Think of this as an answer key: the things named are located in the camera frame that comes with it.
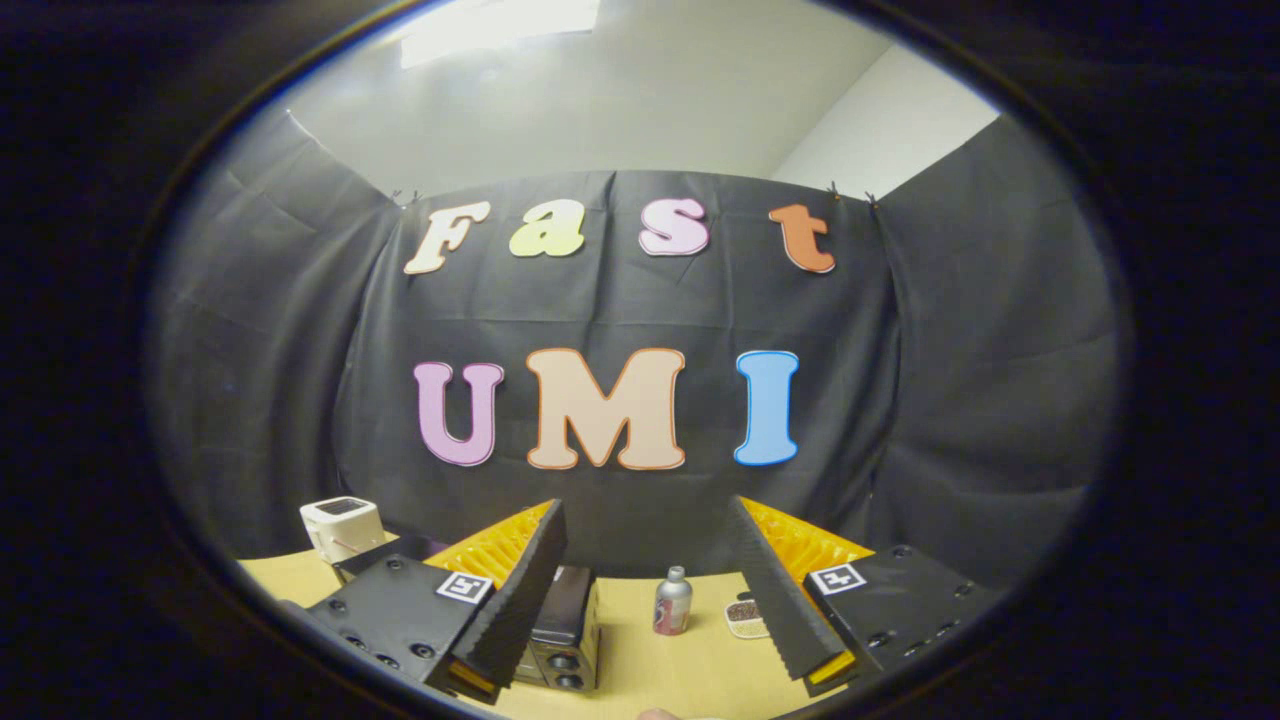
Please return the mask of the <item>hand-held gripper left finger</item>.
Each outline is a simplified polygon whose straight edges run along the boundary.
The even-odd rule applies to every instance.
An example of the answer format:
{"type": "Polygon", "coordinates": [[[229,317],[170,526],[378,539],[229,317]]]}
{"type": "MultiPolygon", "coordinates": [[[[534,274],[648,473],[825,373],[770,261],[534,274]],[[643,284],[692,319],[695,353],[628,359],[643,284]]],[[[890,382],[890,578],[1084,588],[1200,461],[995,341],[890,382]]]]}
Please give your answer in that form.
{"type": "Polygon", "coordinates": [[[284,610],[402,682],[493,705],[508,688],[567,546],[550,498],[430,557],[399,538],[338,562],[339,588],[284,610]]]}

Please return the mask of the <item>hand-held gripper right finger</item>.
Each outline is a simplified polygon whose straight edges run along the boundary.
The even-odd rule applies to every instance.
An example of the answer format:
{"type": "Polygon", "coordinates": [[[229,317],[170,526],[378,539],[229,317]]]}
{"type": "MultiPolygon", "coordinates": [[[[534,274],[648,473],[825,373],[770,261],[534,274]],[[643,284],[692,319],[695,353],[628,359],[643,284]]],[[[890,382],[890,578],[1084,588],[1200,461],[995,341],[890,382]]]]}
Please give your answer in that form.
{"type": "Polygon", "coordinates": [[[774,648],[812,697],[901,671],[1002,598],[909,544],[873,551],[744,496],[730,501],[730,533],[774,648]]]}

